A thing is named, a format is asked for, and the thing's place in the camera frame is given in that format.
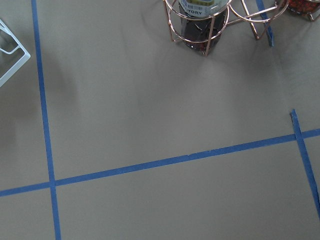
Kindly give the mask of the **dark tea bottle front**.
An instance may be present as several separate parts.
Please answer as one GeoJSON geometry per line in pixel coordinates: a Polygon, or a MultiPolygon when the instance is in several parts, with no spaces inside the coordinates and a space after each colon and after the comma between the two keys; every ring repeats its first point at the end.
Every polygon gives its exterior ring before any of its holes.
{"type": "Polygon", "coordinates": [[[181,18],[181,35],[190,40],[185,45],[196,51],[205,51],[209,37],[216,35],[224,26],[227,10],[221,11],[227,5],[227,0],[180,0],[179,13],[191,20],[181,18]]]}

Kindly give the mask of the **dark tea bottle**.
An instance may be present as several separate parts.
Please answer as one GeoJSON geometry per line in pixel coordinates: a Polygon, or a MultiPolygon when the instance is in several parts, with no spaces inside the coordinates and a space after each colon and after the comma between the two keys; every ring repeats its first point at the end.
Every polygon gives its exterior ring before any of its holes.
{"type": "Polygon", "coordinates": [[[227,10],[221,11],[227,5],[227,0],[180,0],[179,13],[191,20],[181,18],[181,35],[190,40],[185,45],[196,51],[205,51],[209,37],[216,35],[224,26],[227,10]]]}
{"type": "Polygon", "coordinates": [[[301,16],[312,15],[320,9],[320,1],[290,0],[286,9],[301,16]]]}

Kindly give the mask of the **dark tea bottle middle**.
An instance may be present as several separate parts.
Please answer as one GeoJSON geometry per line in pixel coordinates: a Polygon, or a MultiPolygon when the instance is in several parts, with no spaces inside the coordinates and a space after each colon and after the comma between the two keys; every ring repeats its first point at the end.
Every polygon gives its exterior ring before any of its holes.
{"type": "Polygon", "coordinates": [[[286,9],[301,16],[312,15],[320,9],[320,1],[290,0],[286,9]]]}

